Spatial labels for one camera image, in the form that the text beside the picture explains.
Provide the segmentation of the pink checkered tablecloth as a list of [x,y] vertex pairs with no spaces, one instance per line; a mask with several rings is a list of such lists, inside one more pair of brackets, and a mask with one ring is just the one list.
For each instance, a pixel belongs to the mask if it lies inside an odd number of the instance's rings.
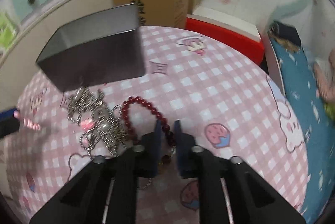
[[[145,75],[90,88],[122,118],[133,137],[157,120],[182,130],[217,157],[239,155],[295,209],[305,200],[308,162],[301,125],[280,88],[248,57],[194,32],[163,27],[140,29]],[[22,222],[64,186],[91,157],[108,155],[92,113],[80,124],[68,120],[69,93],[42,73],[24,85],[18,100],[23,116],[40,124],[5,139],[11,208]]]

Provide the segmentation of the green paper bag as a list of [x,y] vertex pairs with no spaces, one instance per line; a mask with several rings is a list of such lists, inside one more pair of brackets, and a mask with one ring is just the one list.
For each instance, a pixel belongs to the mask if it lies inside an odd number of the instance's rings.
[[0,16],[0,48],[1,56],[10,48],[19,33],[18,26],[8,17],[7,13],[1,12]]

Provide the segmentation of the teal bed sheet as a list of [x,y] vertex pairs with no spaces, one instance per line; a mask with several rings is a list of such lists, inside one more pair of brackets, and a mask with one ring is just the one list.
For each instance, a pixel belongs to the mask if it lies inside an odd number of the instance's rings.
[[292,53],[274,39],[270,42],[280,65],[286,98],[302,126],[309,182],[301,209],[306,222],[315,223],[334,190],[334,122],[324,110],[304,51]]

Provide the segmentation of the dark folded clothes on bed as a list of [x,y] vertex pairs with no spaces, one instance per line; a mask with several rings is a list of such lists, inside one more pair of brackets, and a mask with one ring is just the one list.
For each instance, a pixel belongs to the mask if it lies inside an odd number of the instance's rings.
[[301,39],[294,26],[287,25],[279,21],[273,21],[269,26],[269,32],[272,35],[275,35],[275,37],[288,40],[295,46],[301,47]]

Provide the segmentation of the red white bench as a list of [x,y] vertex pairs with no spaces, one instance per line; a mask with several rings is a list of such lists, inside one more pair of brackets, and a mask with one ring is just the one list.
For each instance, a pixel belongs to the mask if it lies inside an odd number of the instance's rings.
[[247,21],[206,7],[187,15],[186,29],[220,41],[242,53],[257,65],[265,55],[257,27]]

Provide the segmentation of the grey metal tin box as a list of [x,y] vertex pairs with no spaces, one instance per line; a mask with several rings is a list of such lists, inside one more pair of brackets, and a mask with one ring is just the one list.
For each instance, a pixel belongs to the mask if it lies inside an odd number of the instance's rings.
[[60,26],[35,64],[61,92],[143,76],[137,4],[113,7]]

